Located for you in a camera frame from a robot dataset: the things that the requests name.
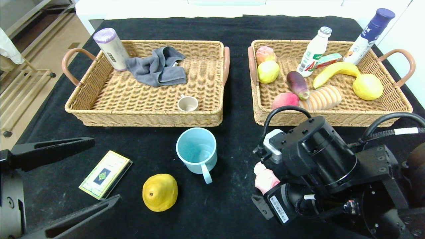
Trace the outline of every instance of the purple eggplant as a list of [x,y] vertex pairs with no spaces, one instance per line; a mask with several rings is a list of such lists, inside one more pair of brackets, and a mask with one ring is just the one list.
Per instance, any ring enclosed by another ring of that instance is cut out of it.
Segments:
[[307,87],[306,80],[304,77],[296,72],[290,71],[286,75],[286,82],[288,83],[291,90],[298,95],[300,100],[306,100],[310,96],[309,88]]

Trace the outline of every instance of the book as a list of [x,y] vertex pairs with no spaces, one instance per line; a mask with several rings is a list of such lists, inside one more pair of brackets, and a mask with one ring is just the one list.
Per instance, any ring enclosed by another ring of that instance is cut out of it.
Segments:
[[78,188],[103,201],[132,164],[128,158],[109,150]]

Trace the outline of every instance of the cable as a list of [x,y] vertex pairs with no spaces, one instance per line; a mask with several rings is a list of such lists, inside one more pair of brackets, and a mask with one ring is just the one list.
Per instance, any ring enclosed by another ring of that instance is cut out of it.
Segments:
[[366,142],[375,140],[375,139],[380,139],[380,138],[384,138],[384,137],[388,137],[388,136],[392,136],[392,135],[399,135],[399,134],[423,134],[425,133],[425,128],[398,128],[398,129],[390,129],[390,130],[385,130],[385,131],[381,131],[381,132],[377,132],[377,133],[373,133],[371,134],[367,139],[363,139],[362,141],[358,141],[355,143],[351,143],[348,144],[349,148],[352,147],[357,147],[360,146]]
[[276,108],[274,110],[272,110],[269,115],[267,115],[266,121],[264,122],[264,131],[263,134],[260,137],[260,142],[258,144],[259,148],[263,148],[263,141],[266,138],[266,134],[267,134],[267,130],[270,124],[270,121],[272,120],[273,116],[281,111],[287,111],[287,110],[294,110],[294,111],[298,111],[303,113],[304,115],[307,116],[307,118],[311,118],[312,116],[310,115],[310,113],[308,111],[306,111],[305,109],[298,107],[298,106],[293,106],[293,105],[286,105],[286,106],[281,106],[279,108]]
[[330,217],[333,217],[333,216],[336,216],[336,215],[339,215],[339,214],[343,214],[344,213],[344,208],[341,206],[341,207],[336,207],[336,208],[329,209],[329,210],[324,211],[324,212],[322,212],[320,214],[317,214],[317,215],[306,216],[306,215],[304,215],[304,214],[301,213],[301,209],[300,209],[301,203],[304,200],[305,200],[304,199],[304,196],[300,197],[295,202],[294,208],[295,208],[295,212],[298,215],[300,215],[301,217],[305,218],[305,219],[309,219],[309,220],[324,220],[324,219],[327,219],[327,218],[330,218]]
[[386,114],[384,116],[381,116],[380,118],[378,118],[377,120],[375,120],[363,133],[362,137],[360,138],[359,142],[362,143],[365,140],[367,140],[370,135],[375,131],[375,129],[378,127],[378,125],[380,125],[382,122],[387,121],[389,119],[393,119],[393,118],[411,118],[413,120],[415,120],[416,122],[418,122],[419,124],[422,125],[422,127],[425,128],[425,119],[422,118],[421,116],[417,115],[417,114],[413,114],[413,113],[408,113],[408,112],[395,112],[395,113],[391,113],[391,114]]

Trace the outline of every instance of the small beige cup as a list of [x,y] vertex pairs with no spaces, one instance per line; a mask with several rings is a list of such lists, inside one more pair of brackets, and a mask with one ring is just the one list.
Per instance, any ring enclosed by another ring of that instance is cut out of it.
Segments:
[[193,96],[180,95],[180,99],[177,102],[178,110],[180,111],[197,111],[198,100]]

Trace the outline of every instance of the gray towel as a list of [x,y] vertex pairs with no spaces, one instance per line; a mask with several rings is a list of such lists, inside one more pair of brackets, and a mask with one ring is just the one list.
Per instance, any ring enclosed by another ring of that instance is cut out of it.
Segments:
[[134,57],[127,59],[125,64],[134,78],[146,85],[177,85],[186,83],[186,73],[183,67],[173,66],[177,60],[186,58],[170,46],[152,51],[151,57]]

